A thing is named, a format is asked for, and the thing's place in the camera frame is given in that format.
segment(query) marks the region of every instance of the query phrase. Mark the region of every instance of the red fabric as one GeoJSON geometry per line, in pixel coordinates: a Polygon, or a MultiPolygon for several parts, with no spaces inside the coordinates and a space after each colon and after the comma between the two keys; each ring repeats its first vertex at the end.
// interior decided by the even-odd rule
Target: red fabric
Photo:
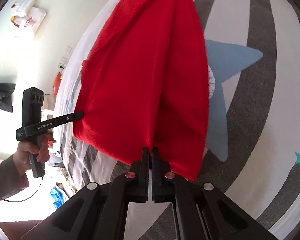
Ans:
{"type": "Polygon", "coordinates": [[[159,148],[195,180],[208,126],[208,69],[193,0],[121,0],[83,62],[74,135],[131,164],[159,148]]]}
{"type": "Polygon", "coordinates": [[[57,94],[58,94],[59,87],[60,87],[60,84],[61,84],[61,78],[62,78],[62,76],[59,72],[58,75],[56,76],[56,79],[54,80],[54,83],[53,83],[53,94],[55,96],[57,96],[57,94]]]}

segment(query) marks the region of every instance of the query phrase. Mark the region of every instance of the sleeve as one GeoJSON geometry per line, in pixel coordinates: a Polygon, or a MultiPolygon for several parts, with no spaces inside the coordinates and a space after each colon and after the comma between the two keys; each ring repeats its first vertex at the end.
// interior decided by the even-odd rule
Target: sleeve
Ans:
{"type": "Polygon", "coordinates": [[[29,186],[29,181],[24,174],[19,175],[13,162],[13,156],[0,164],[0,199],[11,197],[29,186]]]}

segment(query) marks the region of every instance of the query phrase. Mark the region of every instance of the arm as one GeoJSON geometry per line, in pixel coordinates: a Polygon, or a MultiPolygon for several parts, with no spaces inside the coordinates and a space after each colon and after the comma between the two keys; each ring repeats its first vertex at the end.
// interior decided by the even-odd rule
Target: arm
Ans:
{"type": "Polygon", "coordinates": [[[40,149],[28,141],[20,142],[15,154],[0,164],[0,199],[15,195],[29,186],[26,176],[26,171],[30,169],[29,152],[38,154],[38,162],[47,162],[50,158],[47,136],[43,138],[40,149]]]}

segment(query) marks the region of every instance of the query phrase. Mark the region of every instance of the white wall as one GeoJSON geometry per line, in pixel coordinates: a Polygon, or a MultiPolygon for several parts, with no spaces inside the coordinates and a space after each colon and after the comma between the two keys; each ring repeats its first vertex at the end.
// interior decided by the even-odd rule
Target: white wall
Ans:
{"type": "Polygon", "coordinates": [[[108,0],[37,0],[35,6],[45,9],[47,16],[33,41],[14,37],[16,27],[9,19],[10,7],[16,1],[9,0],[0,12],[0,82],[16,83],[13,113],[0,110],[0,154],[16,150],[15,130],[21,126],[23,90],[35,86],[52,93],[61,56],[68,60],[71,56],[65,47],[74,50],[108,0]]]}

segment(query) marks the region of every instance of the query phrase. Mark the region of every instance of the screw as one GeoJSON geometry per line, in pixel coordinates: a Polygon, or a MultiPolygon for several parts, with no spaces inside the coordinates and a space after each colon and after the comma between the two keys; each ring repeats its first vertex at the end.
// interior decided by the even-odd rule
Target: screw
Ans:
{"type": "Polygon", "coordinates": [[[213,190],[213,184],[211,184],[211,183],[205,183],[204,185],[203,185],[203,188],[205,189],[205,190],[208,190],[208,191],[211,191],[211,190],[213,190]]]}
{"type": "Polygon", "coordinates": [[[129,171],[126,173],[126,178],[127,179],[133,179],[136,176],[136,174],[132,171],[129,171]]]}
{"type": "Polygon", "coordinates": [[[94,190],[94,189],[97,188],[97,186],[98,186],[97,183],[95,183],[95,182],[90,182],[90,183],[87,185],[87,189],[89,189],[89,190],[94,190]]]}
{"type": "Polygon", "coordinates": [[[174,179],[174,177],[176,176],[173,172],[167,172],[164,175],[167,179],[174,179]]]}

